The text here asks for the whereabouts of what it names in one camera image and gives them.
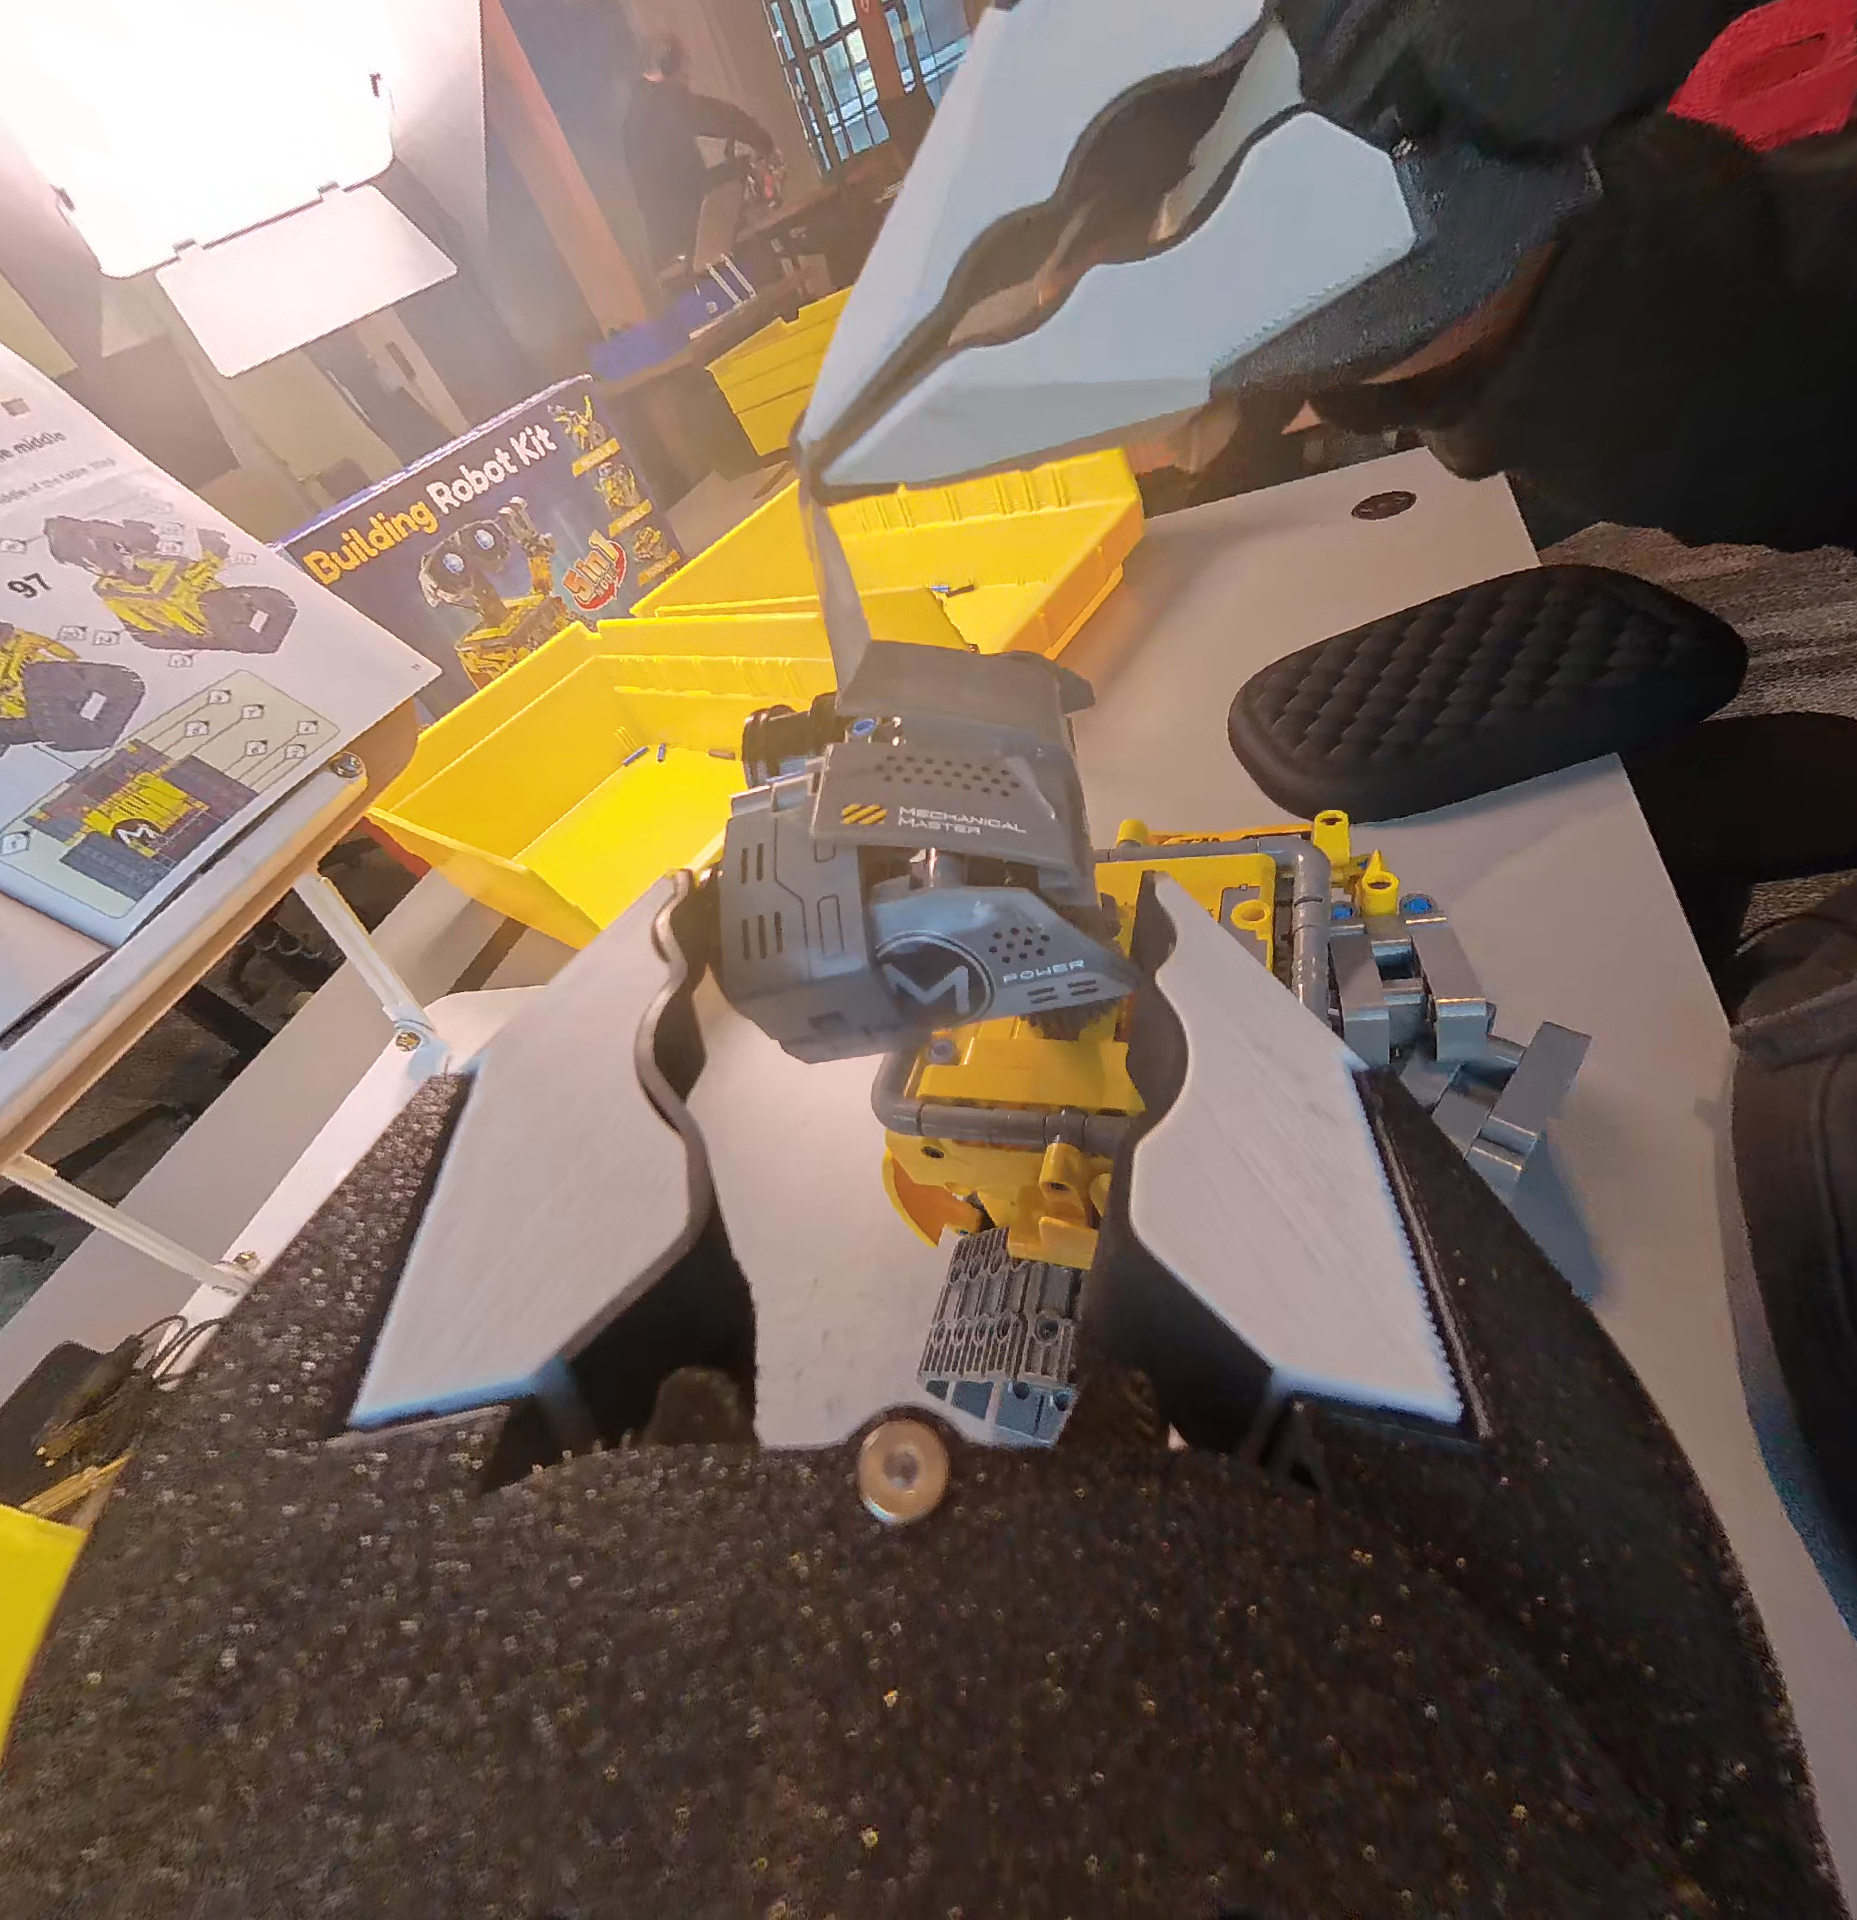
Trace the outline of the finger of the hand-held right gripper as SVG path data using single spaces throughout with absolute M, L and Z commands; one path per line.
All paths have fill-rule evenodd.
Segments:
M 1271 4 L 1002 4 L 911 163 L 797 426 L 846 420 L 937 352 L 1019 334 L 1091 266 L 1190 236 L 1294 96 L 1247 81 Z
M 1218 206 L 1149 259 L 1091 266 L 1019 334 L 937 352 L 814 452 L 814 494 L 889 494 L 1122 447 L 1412 254 L 1393 158 L 1321 113 L 1255 138 Z

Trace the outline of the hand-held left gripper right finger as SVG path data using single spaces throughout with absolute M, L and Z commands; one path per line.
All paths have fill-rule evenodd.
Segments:
M 1135 901 L 1128 1075 L 1086 1279 L 1088 1356 L 1184 1445 L 1271 1445 L 1312 1407 L 1471 1440 L 1471 1369 L 1387 1125 L 1401 1091 L 1169 873 Z

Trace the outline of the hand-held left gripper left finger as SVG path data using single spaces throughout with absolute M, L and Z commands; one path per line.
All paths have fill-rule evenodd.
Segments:
M 754 1308 L 687 1091 L 704 892 L 666 873 L 475 1060 L 348 1411 L 555 1452 L 754 1448 Z

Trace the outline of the yellow grey brick robot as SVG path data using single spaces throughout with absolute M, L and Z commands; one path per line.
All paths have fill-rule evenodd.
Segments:
M 1086 1279 L 1131 1087 L 1135 901 L 1169 873 L 1363 1068 L 1511 1194 L 1588 1036 L 1529 1045 L 1446 911 L 1401 890 L 1343 812 L 1230 832 L 1117 826 L 1075 759 L 1088 684 L 1031 655 L 872 640 L 851 695 L 746 724 L 720 866 L 720 979 L 804 1063 L 877 1060 L 892 1210 L 949 1241 L 918 1380 L 1006 1445 L 1051 1448 L 1088 1377 Z

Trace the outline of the window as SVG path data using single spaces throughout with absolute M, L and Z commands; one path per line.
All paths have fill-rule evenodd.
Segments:
M 911 163 L 984 4 L 762 4 L 806 140 L 827 175 Z

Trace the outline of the yellow plastic bin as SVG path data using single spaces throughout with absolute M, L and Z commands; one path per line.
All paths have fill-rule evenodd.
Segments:
M 709 363 L 709 377 L 760 457 L 771 457 L 790 443 L 815 391 L 846 298 L 851 291 L 838 288 L 806 301 L 793 318 L 771 318 Z
M 832 684 L 815 608 L 574 621 L 429 724 L 371 821 L 469 901 L 588 947 L 720 854 L 746 720 Z
M 804 494 L 782 488 L 644 593 L 637 619 L 815 619 Z M 1142 499 L 1122 450 L 829 509 L 869 639 L 1057 659 L 1122 583 Z
M 0 1505 L 0 1756 L 85 1531 Z

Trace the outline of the blue plastic bin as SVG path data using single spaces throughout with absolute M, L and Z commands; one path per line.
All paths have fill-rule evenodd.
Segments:
M 596 343 L 588 372 L 605 382 L 648 372 L 653 367 L 675 361 L 699 334 L 720 325 L 751 298 L 754 297 L 740 291 L 720 280 L 699 280 L 682 288 L 677 298 L 671 298 L 654 318 L 636 323 Z

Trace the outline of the white book stand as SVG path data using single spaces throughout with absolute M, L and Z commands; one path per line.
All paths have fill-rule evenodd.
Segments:
M 364 973 L 401 1034 L 429 1036 L 418 994 L 380 956 L 372 937 L 318 859 L 407 771 L 420 709 L 392 709 L 331 750 L 315 771 L 263 812 L 162 902 L 120 947 L 75 937 L 39 911 L 0 892 L 0 1184 L 184 1275 L 216 1312 L 240 1302 L 249 1271 L 213 1264 L 170 1235 L 93 1200 L 36 1158 L 44 1132 L 113 1068 L 283 896 L 294 892 Z

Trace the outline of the dark blue robot kit box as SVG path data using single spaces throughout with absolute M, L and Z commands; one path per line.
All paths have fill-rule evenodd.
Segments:
M 590 377 L 563 380 L 279 544 L 428 655 L 435 722 L 568 624 L 627 619 L 684 550 Z

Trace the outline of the instruction booklet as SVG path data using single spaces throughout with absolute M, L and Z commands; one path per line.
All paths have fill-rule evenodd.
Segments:
M 435 665 L 0 343 L 0 892 L 120 947 Z

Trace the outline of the studio light panel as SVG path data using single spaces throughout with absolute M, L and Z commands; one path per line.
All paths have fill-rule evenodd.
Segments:
M 0 219 L 243 377 L 486 238 L 479 4 L 0 4 Z

